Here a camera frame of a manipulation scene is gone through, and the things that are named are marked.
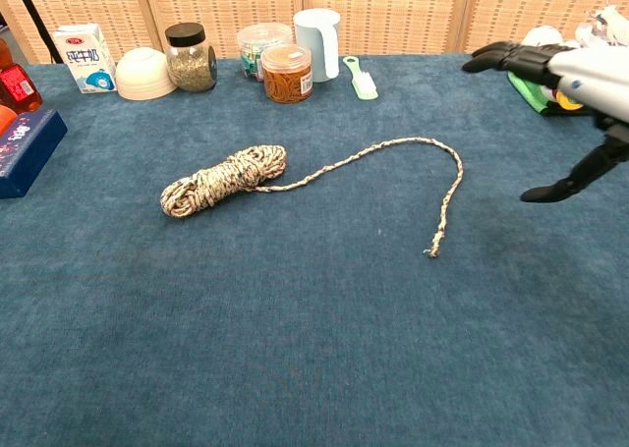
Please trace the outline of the plastic jar of rubber bands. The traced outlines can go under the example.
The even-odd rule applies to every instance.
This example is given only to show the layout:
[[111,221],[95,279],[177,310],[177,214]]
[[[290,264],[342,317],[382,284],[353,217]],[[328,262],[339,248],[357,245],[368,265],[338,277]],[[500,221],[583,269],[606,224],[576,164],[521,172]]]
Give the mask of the plastic jar of rubber bands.
[[297,103],[313,91],[312,55],[297,44],[266,48],[260,57],[266,96],[278,103]]

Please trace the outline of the black tripod stand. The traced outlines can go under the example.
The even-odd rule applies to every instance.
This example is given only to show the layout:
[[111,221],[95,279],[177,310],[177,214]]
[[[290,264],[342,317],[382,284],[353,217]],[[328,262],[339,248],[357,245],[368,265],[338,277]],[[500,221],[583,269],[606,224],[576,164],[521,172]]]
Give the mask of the black tripod stand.
[[22,2],[24,3],[31,20],[35,25],[40,38],[46,46],[50,54],[51,60],[55,64],[63,64],[64,61],[56,47],[56,44],[54,43],[52,36],[48,32],[48,29],[46,28],[45,23],[39,15],[34,3],[32,2],[32,0],[22,0]]

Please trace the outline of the blue carpet table cover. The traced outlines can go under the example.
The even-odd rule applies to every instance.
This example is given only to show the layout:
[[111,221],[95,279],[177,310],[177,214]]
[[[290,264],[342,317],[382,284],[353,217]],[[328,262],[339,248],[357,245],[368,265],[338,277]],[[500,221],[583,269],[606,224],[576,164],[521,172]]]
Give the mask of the blue carpet table cover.
[[629,447],[629,163],[460,56],[268,100],[82,94],[0,200],[0,447]]

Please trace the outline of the green cloth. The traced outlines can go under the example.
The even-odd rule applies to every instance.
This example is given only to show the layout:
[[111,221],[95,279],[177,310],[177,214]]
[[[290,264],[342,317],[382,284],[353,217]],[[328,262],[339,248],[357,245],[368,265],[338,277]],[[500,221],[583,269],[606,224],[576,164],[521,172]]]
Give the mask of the green cloth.
[[557,88],[525,81],[512,72],[507,73],[507,78],[525,101],[542,116],[590,116],[592,114],[589,107],[573,100]]

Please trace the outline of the clear tub of coloured clips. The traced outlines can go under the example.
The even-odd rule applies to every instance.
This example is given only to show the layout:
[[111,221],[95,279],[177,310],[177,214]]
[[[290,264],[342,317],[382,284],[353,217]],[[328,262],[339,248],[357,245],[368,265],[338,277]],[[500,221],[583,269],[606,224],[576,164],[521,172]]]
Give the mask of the clear tub of coloured clips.
[[245,76],[263,81],[261,53],[270,46],[290,44],[292,29],[284,24],[260,23],[250,25],[237,32],[239,56]]

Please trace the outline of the white blue milk carton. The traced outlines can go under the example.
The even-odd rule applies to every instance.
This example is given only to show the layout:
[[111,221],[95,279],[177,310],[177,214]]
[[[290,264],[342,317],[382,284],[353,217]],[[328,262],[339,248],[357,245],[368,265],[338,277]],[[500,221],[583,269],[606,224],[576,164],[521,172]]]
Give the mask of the white blue milk carton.
[[60,26],[53,40],[81,93],[117,89],[116,64],[99,24]]

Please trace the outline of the glass jar with black lid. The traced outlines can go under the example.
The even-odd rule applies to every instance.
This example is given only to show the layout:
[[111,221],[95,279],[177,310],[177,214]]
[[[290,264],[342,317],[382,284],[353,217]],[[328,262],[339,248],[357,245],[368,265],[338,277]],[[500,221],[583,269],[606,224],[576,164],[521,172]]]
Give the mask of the glass jar with black lid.
[[204,92],[214,88],[217,65],[213,47],[199,23],[178,23],[165,30],[168,74],[178,88]]

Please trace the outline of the dark blue printed box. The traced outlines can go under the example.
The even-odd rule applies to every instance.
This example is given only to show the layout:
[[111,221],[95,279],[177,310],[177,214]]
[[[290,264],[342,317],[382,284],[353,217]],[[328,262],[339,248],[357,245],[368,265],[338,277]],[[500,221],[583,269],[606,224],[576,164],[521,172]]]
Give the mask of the dark blue printed box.
[[66,135],[59,112],[20,114],[0,137],[0,199],[23,197]]

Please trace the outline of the amber honey bottle red label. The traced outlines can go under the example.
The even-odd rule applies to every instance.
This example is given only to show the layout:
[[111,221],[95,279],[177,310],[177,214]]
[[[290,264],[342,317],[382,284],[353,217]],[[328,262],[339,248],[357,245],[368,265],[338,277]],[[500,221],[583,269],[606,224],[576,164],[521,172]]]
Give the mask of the amber honey bottle red label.
[[25,69],[14,62],[7,42],[0,38],[0,103],[16,114],[37,110],[42,98]]

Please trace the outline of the white purple snack packet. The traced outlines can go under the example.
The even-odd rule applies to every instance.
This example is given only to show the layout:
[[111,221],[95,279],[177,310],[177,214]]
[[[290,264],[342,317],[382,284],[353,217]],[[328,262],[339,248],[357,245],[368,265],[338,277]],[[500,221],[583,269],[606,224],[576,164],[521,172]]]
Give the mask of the white purple snack packet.
[[598,35],[596,28],[589,23],[581,23],[575,29],[575,39],[582,48],[600,48],[607,46],[604,38]]

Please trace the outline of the white bottle with yellow cap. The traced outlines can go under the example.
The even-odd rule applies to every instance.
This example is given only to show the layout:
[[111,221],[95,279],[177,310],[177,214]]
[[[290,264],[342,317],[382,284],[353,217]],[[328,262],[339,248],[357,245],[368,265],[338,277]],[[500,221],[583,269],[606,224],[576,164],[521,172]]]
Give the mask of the white bottle with yellow cap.
[[560,31],[551,26],[532,28],[522,40],[522,44],[536,47],[553,44],[576,48],[580,47],[577,41],[564,41]]

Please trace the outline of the bamboo folding screen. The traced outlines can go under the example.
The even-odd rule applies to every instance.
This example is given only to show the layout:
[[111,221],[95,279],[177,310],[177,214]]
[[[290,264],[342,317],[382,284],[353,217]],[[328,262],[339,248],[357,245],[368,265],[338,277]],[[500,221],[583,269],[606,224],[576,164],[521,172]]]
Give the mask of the bamboo folding screen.
[[598,9],[613,5],[629,18],[629,0],[30,0],[45,28],[97,23],[115,57],[166,44],[180,22],[204,26],[221,58],[237,54],[239,29],[264,22],[291,24],[303,9],[328,8],[341,17],[344,54],[466,53],[497,40],[520,40],[537,26],[570,36]]

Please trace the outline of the green scrubbing brush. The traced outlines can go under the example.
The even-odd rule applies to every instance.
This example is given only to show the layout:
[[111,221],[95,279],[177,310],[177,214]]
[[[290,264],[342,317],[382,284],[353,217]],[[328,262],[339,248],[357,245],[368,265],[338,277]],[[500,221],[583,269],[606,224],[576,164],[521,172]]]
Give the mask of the green scrubbing brush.
[[365,101],[377,99],[376,85],[371,74],[362,70],[359,59],[355,56],[346,56],[342,62],[352,74],[352,86],[357,97]]

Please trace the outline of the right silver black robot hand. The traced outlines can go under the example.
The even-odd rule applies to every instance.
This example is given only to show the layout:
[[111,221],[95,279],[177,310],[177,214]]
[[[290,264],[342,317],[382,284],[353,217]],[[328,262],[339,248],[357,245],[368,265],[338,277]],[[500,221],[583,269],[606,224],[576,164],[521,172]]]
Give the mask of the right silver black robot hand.
[[590,108],[596,127],[604,132],[603,143],[574,165],[567,177],[523,192],[522,201],[565,200],[629,161],[629,46],[575,49],[498,41],[474,51],[462,66],[471,74],[489,69],[560,90]]

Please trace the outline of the upturned cream bowl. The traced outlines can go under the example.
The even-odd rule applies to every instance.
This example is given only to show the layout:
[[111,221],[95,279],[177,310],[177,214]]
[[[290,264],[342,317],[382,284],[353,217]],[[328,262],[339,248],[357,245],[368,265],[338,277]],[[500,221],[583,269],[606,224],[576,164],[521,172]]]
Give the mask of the upturned cream bowl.
[[117,64],[115,81],[119,95],[134,101],[165,96],[177,88],[170,79],[166,55],[150,47],[126,52]]

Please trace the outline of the pale blue plastic pitcher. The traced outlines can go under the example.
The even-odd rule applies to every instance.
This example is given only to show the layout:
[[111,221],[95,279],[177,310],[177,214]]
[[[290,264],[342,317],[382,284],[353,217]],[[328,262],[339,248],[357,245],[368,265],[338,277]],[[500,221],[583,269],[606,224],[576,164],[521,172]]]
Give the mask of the pale blue plastic pitcher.
[[340,20],[338,12],[325,8],[310,8],[293,16],[297,44],[311,52],[314,83],[325,83],[339,75]]

